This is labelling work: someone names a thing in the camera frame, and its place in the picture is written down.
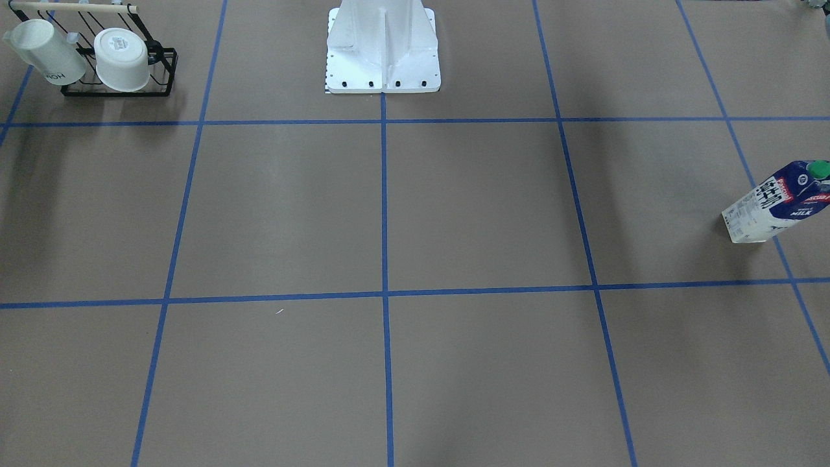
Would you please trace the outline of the blue white milk carton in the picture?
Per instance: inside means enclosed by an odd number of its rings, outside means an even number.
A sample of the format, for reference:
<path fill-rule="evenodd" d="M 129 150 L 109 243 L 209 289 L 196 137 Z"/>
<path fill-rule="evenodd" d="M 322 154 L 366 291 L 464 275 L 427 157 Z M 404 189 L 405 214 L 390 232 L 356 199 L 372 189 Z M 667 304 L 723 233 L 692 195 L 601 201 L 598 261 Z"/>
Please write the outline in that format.
<path fill-rule="evenodd" d="M 732 243 L 762 243 L 828 207 L 829 162 L 796 160 L 722 212 Z"/>

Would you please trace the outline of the white mug upside down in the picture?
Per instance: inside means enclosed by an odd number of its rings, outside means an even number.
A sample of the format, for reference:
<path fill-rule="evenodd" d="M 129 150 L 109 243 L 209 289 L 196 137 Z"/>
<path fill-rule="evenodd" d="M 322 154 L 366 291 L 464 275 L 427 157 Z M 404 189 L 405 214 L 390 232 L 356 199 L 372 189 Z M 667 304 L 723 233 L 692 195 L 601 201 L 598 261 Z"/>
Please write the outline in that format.
<path fill-rule="evenodd" d="M 148 84 L 148 48 L 136 33 L 104 29 L 95 36 L 93 51 L 96 74 L 108 88 L 135 92 Z"/>

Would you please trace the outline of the white mug lying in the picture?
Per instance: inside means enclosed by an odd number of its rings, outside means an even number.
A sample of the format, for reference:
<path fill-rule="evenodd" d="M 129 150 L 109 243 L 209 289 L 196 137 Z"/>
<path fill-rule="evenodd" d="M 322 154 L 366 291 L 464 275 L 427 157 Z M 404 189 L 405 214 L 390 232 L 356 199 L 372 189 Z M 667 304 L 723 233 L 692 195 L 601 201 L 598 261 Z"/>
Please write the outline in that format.
<path fill-rule="evenodd" d="M 85 77 L 86 60 L 45 19 L 26 20 L 2 39 L 50 84 L 68 86 Z"/>

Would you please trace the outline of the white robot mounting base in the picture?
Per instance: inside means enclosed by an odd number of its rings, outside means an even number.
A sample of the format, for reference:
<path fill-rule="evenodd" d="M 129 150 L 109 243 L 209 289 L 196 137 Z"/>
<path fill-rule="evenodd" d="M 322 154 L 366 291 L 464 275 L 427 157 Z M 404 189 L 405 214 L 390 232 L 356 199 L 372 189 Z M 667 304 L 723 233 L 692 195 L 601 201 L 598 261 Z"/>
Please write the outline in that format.
<path fill-rule="evenodd" d="M 328 12 L 324 89 L 433 93 L 442 87 L 438 29 L 421 1 L 343 1 Z"/>

